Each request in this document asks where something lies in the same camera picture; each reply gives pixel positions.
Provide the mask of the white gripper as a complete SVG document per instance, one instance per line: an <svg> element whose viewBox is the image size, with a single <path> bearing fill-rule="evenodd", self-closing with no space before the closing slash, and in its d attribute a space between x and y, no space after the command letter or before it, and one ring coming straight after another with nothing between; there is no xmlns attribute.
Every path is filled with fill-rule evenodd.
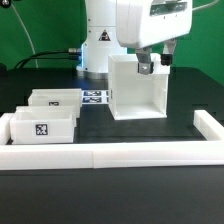
<svg viewBox="0 0 224 224"><path fill-rule="evenodd" d="M153 73L151 48L164 42L161 64L170 66L177 37L190 32L192 0L116 0L116 36L122 47L136 50L138 72Z"/></svg>

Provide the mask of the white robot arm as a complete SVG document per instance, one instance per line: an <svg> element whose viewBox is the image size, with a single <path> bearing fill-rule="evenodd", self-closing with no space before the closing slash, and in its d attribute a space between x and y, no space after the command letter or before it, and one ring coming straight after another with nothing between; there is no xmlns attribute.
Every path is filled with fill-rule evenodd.
<svg viewBox="0 0 224 224"><path fill-rule="evenodd" d="M81 46L81 77L108 77L108 57L137 54L139 70L153 71L151 49L162 43L162 63L172 63L177 39L190 32L193 0L85 0L87 37Z"/></svg>

